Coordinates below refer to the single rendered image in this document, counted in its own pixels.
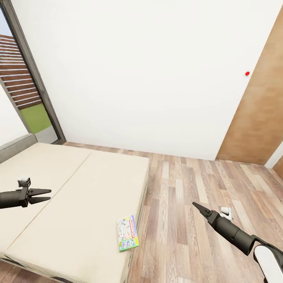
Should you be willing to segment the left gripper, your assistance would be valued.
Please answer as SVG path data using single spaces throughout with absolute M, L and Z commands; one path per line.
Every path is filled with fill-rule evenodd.
M 23 187 L 20 191 L 6 191 L 0 194 L 0 209 L 19 207 L 25 208 L 28 203 L 36 204 L 50 200 L 51 197 L 32 197 L 36 195 L 51 193 L 51 189 L 28 189 Z

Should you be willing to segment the board game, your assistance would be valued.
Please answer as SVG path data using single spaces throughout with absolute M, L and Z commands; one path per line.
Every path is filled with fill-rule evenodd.
M 139 246 L 134 215 L 117 219 L 119 252 Z

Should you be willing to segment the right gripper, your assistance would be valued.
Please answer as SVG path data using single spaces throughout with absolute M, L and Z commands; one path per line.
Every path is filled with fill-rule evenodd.
M 234 237 L 238 230 L 241 230 L 238 226 L 227 220 L 225 217 L 220 216 L 220 214 L 215 210 L 209 210 L 208 208 L 201 206 L 200 204 L 192 203 L 198 210 L 208 218 L 208 223 L 223 236 L 227 241 L 233 244 Z

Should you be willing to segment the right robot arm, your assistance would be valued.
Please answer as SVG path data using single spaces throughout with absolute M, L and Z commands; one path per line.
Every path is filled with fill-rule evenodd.
M 222 213 L 192 203 L 208 218 L 208 223 L 231 244 L 249 256 L 255 241 L 261 243 L 254 248 L 253 257 L 259 264 L 264 278 L 264 283 L 283 283 L 283 251 L 260 239 L 256 235 L 248 235 L 241 228 L 232 223 L 234 214 L 231 208 L 221 207 Z

